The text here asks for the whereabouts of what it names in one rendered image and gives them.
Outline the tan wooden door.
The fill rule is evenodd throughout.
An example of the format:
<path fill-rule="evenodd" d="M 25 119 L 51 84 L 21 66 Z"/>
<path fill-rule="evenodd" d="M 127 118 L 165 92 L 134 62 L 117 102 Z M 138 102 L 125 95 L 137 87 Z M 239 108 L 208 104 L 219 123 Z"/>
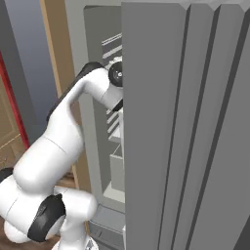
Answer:
<path fill-rule="evenodd" d="M 24 152 L 21 134 L 0 76 L 0 170 L 13 167 Z"/>

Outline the grey fridge door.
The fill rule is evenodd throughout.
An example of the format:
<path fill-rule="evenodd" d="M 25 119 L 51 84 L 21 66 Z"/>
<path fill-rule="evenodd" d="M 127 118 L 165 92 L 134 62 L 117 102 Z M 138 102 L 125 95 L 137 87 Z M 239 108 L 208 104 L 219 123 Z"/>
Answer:
<path fill-rule="evenodd" d="M 250 250 L 250 0 L 121 9 L 126 250 Z"/>

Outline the pale grey fridge crisper drawer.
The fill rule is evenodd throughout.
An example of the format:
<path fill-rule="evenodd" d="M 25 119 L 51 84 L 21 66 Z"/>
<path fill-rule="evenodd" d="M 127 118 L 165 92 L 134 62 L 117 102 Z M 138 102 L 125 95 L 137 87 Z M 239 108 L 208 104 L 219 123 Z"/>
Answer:
<path fill-rule="evenodd" d="M 104 196 L 124 203 L 125 202 L 125 172 L 121 145 L 109 156 L 110 160 L 110 182 L 104 191 Z"/>

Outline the grey fridge freezer drawer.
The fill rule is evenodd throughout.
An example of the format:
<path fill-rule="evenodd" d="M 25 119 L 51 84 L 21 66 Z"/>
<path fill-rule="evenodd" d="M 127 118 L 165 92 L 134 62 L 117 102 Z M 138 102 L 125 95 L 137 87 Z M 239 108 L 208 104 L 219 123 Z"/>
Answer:
<path fill-rule="evenodd" d="M 122 229 L 125 215 L 110 208 L 98 206 L 94 218 L 89 222 L 90 235 L 100 250 L 125 250 Z"/>

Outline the red door frame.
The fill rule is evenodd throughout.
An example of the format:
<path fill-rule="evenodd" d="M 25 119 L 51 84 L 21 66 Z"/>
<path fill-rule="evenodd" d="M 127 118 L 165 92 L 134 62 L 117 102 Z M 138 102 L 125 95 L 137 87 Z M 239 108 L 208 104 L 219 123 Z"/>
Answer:
<path fill-rule="evenodd" d="M 21 134 L 21 140 L 23 142 L 24 148 L 28 149 L 29 148 L 28 136 L 27 136 L 27 133 L 25 131 L 25 128 L 24 128 L 24 125 L 22 122 L 21 113 L 20 113 L 20 110 L 18 107 L 18 103 L 17 103 L 16 97 L 14 94 L 14 90 L 12 88 L 9 74 L 8 74 L 7 68 L 5 66 L 5 62 L 4 62 L 4 59 L 3 59 L 1 52 L 0 52 L 0 75 L 3 79 L 5 90 L 7 92 L 7 96 L 8 96 L 8 99 L 10 101 L 11 108 L 12 108 L 12 111 L 14 113 L 16 123 L 18 125 L 19 132 Z"/>

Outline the tan wooden cabinet side panel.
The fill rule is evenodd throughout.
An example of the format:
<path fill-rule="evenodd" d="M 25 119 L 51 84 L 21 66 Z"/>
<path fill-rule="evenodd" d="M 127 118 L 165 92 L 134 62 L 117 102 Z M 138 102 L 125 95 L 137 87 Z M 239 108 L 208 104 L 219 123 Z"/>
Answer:
<path fill-rule="evenodd" d="M 58 97 L 72 82 L 75 73 L 64 0 L 39 0 Z M 86 151 L 59 185 L 91 191 Z"/>

